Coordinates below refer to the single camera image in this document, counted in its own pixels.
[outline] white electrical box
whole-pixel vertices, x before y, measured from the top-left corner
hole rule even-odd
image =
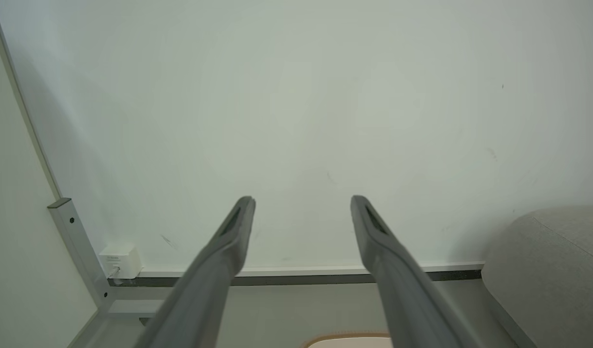
[[[142,270],[142,260],[133,244],[108,245],[99,258],[109,278],[133,279]]]

